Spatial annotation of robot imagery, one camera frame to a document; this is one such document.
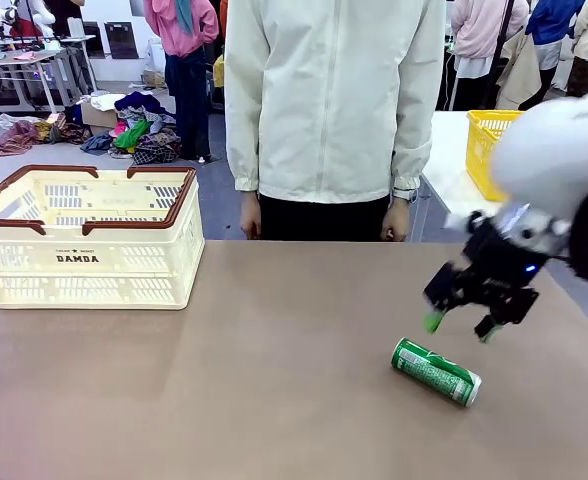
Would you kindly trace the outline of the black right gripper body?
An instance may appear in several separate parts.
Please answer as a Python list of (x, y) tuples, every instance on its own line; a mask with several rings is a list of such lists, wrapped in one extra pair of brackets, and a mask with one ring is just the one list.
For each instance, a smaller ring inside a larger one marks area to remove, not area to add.
[(532, 288), (530, 282), (550, 259), (514, 244), (480, 213), (470, 215), (467, 229), (470, 237), (463, 255), (469, 266), (460, 285), (468, 303), (481, 305), (492, 293)]

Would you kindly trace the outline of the person left hand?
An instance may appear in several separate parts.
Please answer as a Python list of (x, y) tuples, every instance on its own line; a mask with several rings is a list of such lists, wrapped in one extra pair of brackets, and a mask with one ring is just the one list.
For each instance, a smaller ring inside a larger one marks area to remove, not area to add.
[(409, 232), (409, 220), (409, 202), (394, 198), (383, 218), (380, 239), (385, 242), (404, 242)]

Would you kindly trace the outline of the person right hand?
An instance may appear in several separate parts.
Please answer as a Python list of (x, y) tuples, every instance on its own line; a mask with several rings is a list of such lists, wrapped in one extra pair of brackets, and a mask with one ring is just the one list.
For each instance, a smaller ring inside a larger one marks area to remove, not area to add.
[(261, 209), (255, 191), (242, 193), (240, 228), (248, 240), (261, 237)]

